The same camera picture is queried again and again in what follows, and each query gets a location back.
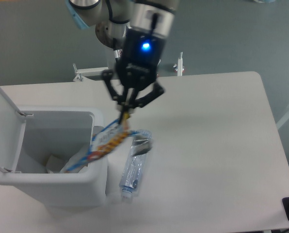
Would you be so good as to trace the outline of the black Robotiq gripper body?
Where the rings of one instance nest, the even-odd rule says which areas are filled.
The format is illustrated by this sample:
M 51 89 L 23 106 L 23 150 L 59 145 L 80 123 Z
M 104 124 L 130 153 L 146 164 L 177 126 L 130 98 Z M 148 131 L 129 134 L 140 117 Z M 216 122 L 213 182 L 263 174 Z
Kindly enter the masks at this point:
M 122 55 L 114 67 L 124 90 L 143 90 L 155 82 L 165 44 L 165 38 L 150 31 L 140 31 L 133 27 L 128 29 Z

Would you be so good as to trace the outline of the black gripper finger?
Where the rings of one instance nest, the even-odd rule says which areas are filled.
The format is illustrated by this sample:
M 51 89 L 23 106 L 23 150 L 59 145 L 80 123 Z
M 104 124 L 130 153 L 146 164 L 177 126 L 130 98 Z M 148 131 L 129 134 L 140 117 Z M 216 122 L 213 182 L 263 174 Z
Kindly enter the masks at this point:
M 146 94 L 145 96 L 136 99 L 137 95 L 139 94 L 139 90 L 136 88 L 132 91 L 132 94 L 128 100 L 128 112 L 131 114 L 135 108 L 143 108 L 147 106 L 149 103 L 157 99 L 161 96 L 165 90 L 160 85 L 159 82 L 154 82 L 152 86 L 152 91 Z
M 112 85 L 112 78 L 114 77 L 114 74 L 115 74 L 114 70 L 106 69 L 102 71 L 101 77 L 106 85 L 106 88 L 111 96 L 111 99 L 113 101 L 116 101 L 117 105 L 119 106 L 120 115 L 118 118 L 118 124 L 121 125 L 123 123 L 124 115 L 129 114 L 130 109 L 132 107 L 132 98 L 131 98 L 132 92 L 130 82 L 132 73 L 125 71 L 120 71 L 117 73 L 121 85 L 123 86 L 122 94 L 118 94 L 118 92 Z

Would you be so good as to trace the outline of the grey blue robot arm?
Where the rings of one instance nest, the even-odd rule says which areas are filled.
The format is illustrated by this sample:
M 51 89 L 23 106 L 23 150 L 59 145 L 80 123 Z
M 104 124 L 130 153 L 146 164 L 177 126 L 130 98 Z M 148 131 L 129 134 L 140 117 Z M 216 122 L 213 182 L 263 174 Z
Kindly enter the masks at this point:
M 121 56 L 101 73 L 121 124 L 125 114 L 143 108 L 164 89 L 157 82 L 158 64 L 170 33 L 177 0 L 67 0 L 66 6 L 81 29 L 104 25 L 105 45 Z

